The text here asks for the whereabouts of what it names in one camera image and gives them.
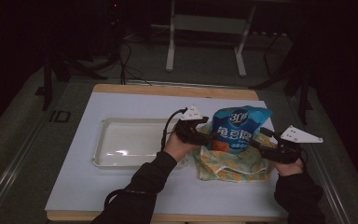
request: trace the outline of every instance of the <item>dark background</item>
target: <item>dark background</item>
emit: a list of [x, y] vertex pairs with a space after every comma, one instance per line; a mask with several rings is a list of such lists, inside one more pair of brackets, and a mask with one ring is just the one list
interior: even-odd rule
[[[169, 23], [169, 1], [126, 2], [121, 11], [126, 23], [144, 36], [150, 32], [150, 23]], [[76, 59], [105, 53], [101, 43], [112, 33], [104, 14], [109, 11], [100, 10], [107, 4], [0, 1], [0, 116], [28, 77], [42, 67], [51, 47]], [[205, 15], [242, 16], [232, 5], [200, 1], [178, 6], [190, 14], [200, 8]], [[310, 84], [358, 171], [358, 1], [338, 1], [334, 7], [261, 4], [251, 30], [286, 32], [295, 40], [288, 60], [311, 71]]]

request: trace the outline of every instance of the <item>person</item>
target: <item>person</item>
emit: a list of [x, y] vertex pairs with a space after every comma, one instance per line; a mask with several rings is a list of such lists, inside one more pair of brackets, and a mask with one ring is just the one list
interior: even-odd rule
[[[164, 150], [152, 162], [143, 164], [126, 188], [106, 197], [104, 210], [91, 223], [150, 223], [158, 193], [170, 172], [187, 152], [199, 147], [182, 142], [172, 133]], [[318, 206], [322, 188], [314, 183], [302, 161], [272, 164], [279, 173], [275, 200], [288, 212], [288, 223], [324, 223], [324, 213]]]

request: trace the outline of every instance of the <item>gray floor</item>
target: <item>gray floor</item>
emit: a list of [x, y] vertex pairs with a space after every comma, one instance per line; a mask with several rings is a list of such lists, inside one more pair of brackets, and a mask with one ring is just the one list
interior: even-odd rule
[[[211, 39], [186, 32], [177, 38], [175, 65], [165, 71], [168, 51], [167, 33], [156, 31], [152, 40], [144, 42], [135, 35], [127, 38], [131, 56], [127, 64], [129, 83], [222, 86], [246, 89], [269, 78], [263, 52], [271, 41], [264, 35], [250, 35], [243, 58], [248, 77], [239, 77], [235, 63], [232, 36]], [[290, 41], [280, 38], [268, 55], [271, 70], [284, 59]], [[130, 49], [123, 47], [123, 59]], [[118, 83], [119, 65], [101, 72], [108, 83]], [[0, 118], [0, 223], [46, 223], [44, 207], [61, 169], [76, 127], [81, 120], [92, 87], [97, 80], [74, 76], [69, 83], [54, 82], [54, 101], [42, 111], [43, 97], [35, 96], [43, 85], [43, 72], [38, 71], [24, 84], [6, 113]], [[274, 111], [277, 130], [287, 125], [301, 125], [296, 117], [297, 98], [285, 97], [285, 80], [259, 91], [261, 99]], [[310, 172], [324, 187], [320, 206], [327, 223], [358, 223], [358, 176], [337, 132], [320, 105], [316, 92], [310, 90], [309, 125], [301, 126], [324, 138], [324, 143], [306, 146], [310, 154]], [[71, 111], [67, 123], [48, 122], [54, 110]]]

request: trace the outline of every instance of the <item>snack bag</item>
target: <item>snack bag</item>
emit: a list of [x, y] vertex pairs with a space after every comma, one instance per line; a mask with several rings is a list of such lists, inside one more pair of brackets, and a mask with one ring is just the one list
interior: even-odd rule
[[212, 120], [212, 133], [219, 133], [212, 141], [211, 150], [239, 154], [246, 150], [249, 139], [271, 116], [272, 111], [253, 106], [223, 108]]

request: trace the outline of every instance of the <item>black jacket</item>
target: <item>black jacket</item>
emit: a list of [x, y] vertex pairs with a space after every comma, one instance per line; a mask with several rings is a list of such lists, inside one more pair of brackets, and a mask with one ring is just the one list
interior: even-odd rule
[[[145, 163], [132, 177], [130, 184], [111, 201], [108, 195], [105, 208], [92, 224], [150, 223], [157, 195], [165, 186], [176, 160], [166, 152], [159, 152], [150, 163]], [[276, 185], [275, 200], [288, 213], [288, 223], [324, 223], [324, 214], [318, 206], [323, 191], [310, 176], [280, 176]]]

